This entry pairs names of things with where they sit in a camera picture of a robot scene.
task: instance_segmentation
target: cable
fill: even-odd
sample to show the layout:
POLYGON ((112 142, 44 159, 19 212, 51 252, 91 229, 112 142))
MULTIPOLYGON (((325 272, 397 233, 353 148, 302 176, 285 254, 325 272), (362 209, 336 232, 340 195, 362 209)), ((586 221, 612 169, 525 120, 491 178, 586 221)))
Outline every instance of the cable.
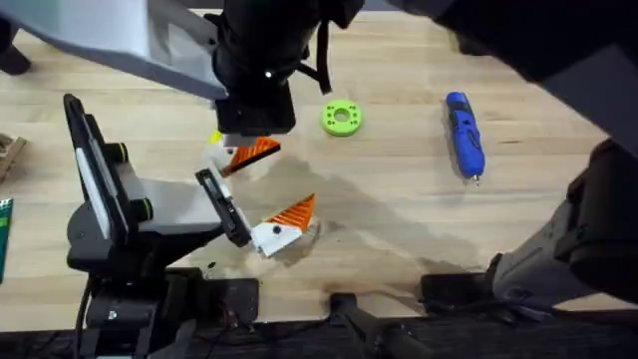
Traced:
POLYGON ((34 340, 30 337, 24 338, 20 341, 20 347, 23 349, 24 355, 22 359, 26 359, 31 354, 31 346, 34 344, 34 340))
POLYGON ((74 340, 73 338, 69 341, 67 341, 67 345, 65 345, 64 348, 62 348, 59 351, 56 352, 51 352, 48 353, 49 356, 53 356, 54 358, 58 358, 58 359, 68 359, 70 357, 70 352, 68 351, 69 348, 71 348, 71 345, 73 344, 74 340))
POLYGON ((24 357, 28 358, 29 356, 33 356, 33 357, 37 357, 38 354, 42 353, 49 345, 51 345, 51 343, 53 343, 56 339, 58 339, 58 337, 62 334, 61 331, 56 331, 53 334, 51 334, 51 336, 49 337, 49 339, 47 339, 44 344, 40 345, 40 347, 36 350, 33 351, 33 353, 31 353, 29 350, 25 351, 24 357))
POLYGON ((319 30, 317 30, 317 76, 319 77, 319 88, 323 95, 332 92, 330 85, 330 74, 328 73, 328 19, 321 20, 319 30))
POLYGON ((205 359, 210 358, 210 355, 212 354, 212 350, 215 348, 215 345, 217 344, 219 339, 221 339, 228 332, 228 328, 229 327, 226 326, 225 328, 221 329, 219 334, 217 334, 216 337, 210 340, 210 348, 208 348, 208 353, 206 353, 205 359))
POLYGON ((312 80, 315 80, 317 82, 321 81, 319 79, 319 73, 317 72, 317 70, 311 68, 310 66, 300 62, 299 65, 297 65, 297 71, 299 71, 300 73, 306 75, 307 77, 311 78, 312 80))
POLYGON ((93 277, 89 274, 87 278, 87 284, 84 287, 84 293, 82 293, 82 299, 80 300, 80 307, 78 308, 78 316, 76 317, 76 328, 73 336, 73 359, 80 359, 80 345, 82 344, 82 326, 84 323, 84 316, 87 312, 87 305, 89 304, 89 295, 93 287, 93 277))
POLYGON ((263 339, 261 340, 252 340, 252 341, 242 341, 241 343, 231 343, 231 342, 224 342, 219 340, 218 336, 214 337, 212 339, 210 338, 206 338, 202 335, 196 335, 195 337, 203 340, 203 341, 207 341, 211 344, 215 344, 215 345, 221 345, 221 346, 230 346, 230 347, 242 347, 242 346, 246 346, 246 345, 259 345, 259 344, 267 344, 267 343, 273 343, 273 342, 277 342, 280 340, 286 340, 286 339, 290 339, 296 335, 302 334, 304 332, 307 332, 309 330, 313 330, 313 329, 319 329, 320 327, 324 326, 326 323, 328 323, 328 319, 324 319, 321 320, 319 322, 313 322, 307 325, 304 325, 302 327, 299 327, 297 329, 291 330, 288 333, 285 333, 283 335, 279 335, 279 336, 273 336, 273 337, 263 337, 263 339))

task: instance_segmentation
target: blue screwdriver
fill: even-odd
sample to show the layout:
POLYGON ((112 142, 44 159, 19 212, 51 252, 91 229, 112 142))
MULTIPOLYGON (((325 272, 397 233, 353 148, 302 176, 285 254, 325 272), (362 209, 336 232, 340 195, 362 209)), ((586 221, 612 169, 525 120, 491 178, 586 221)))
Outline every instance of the blue screwdriver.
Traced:
POLYGON ((446 104, 459 169, 466 179, 475 180, 479 184, 479 178, 485 169, 485 155, 480 146, 479 128, 470 101, 466 94, 452 92, 446 97, 446 104))

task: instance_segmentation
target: wooden table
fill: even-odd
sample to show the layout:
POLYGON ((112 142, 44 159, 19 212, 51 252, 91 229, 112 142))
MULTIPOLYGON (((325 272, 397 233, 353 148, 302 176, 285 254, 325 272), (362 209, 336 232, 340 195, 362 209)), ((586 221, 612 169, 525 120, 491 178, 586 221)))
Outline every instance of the wooden table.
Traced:
MULTIPOLYGON (((15 197, 0 331, 72 327, 86 274, 66 265, 67 220, 82 197, 62 108, 78 96, 107 139, 125 142, 138 174, 194 182, 215 112, 206 100, 67 56, 25 33, 16 45, 34 62, 0 76, 2 132, 30 143, 0 197, 15 197)), ((499 251, 539 229, 603 134, 490 57, 451 50, 425 18, 362 13, 333 29, 334 94, 291 79, 297 126, 283 150, 231 178, 236 203, 256 222, 317 194, 310 235, 273 259, 225 238, 178 265, 217 265, 211 277, 257 277, 262 321, 325 315, 332 291, 360 294, 374 314, 414 315, 425 273, 482 270, 499 251), (481 185, 456 175, 442 100, 465 91, 486 152, 481 185), (365 124, 351 138, 319 125, 331 99, 350 99, 365 124)), ((618 305, 594 297, 571 308, 618 305)))

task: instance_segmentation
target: orange triangular piece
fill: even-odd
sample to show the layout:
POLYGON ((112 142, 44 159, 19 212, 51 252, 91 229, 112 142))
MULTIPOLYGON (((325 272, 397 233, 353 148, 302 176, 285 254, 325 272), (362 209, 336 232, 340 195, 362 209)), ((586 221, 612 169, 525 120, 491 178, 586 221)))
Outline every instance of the orange triangular piece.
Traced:
POLYGON ((238 148, 230 161, 230 165, 221 170, 225 177, 279 151, 278 142, 267 137, 258 137, 255 144, 246 148, 238 148))
POLYGON ((266 219, 270 223, 279 223, 284 225, 294 225, 301 228, 301 231, 308 229, 308 223, 315 208, 315 194, 312 193, 305 199, 287 207, 279 212, 279 214, 266 219))

